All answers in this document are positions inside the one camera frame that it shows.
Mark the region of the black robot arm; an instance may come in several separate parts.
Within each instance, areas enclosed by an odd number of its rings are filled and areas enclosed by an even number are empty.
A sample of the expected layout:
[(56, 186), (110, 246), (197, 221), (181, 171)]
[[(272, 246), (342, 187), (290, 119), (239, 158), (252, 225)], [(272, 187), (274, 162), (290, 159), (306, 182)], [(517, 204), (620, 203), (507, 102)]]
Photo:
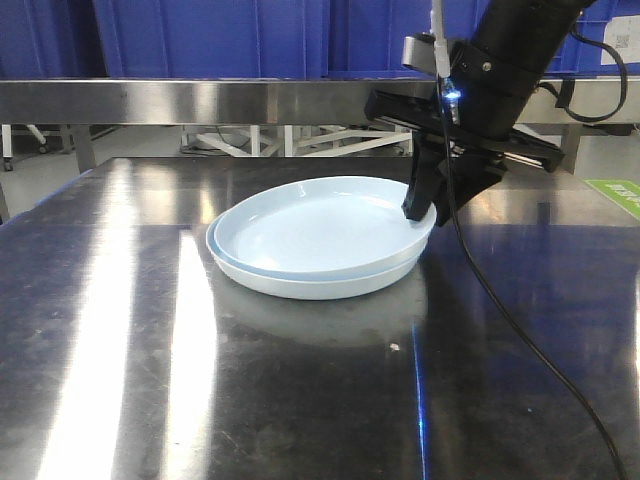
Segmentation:
[(447, 46), (434, 32), (407, 37), (406, 62), (435, 74), (433, 94), (424, 99), (375, 90), (365, 105), (368, 119), (412, 131), (412, 170), (402, 203), (407, 219), (420, 221), (433, 209), (437, 225), (444, 225), (503, 179), (508, 156), (556, 170), (562, 150), (514, 125), (588, 5), (491, 1), (468, 40)]

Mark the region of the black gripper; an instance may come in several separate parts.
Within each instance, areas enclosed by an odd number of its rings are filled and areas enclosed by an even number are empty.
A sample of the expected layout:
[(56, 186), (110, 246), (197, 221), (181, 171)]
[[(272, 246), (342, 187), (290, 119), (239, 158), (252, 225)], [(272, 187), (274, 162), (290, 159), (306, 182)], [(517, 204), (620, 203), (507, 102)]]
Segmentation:
[[(503, 179), (504, 163), (494, 155), (526, 157), (554, 171), (564, 157), (559, 147), (514, 128), (543, 73), (469, 40), (454, 41), (448, 53), (451, 84), (442, 93), (454, 117), (450, 135), (458, 145), (475, 150), (453, 158), (455, 211)], [(370, 120), (443, 134), (435, 96), (424, 99), (375, 90), (364, 113)], [(412, 134), (412, 170), (402, 210), (407, 219), (421, 221), (434, 206), (436, 225), (441, 227), (451, 218), (447, 161), (443, 146), (423, 133)]]

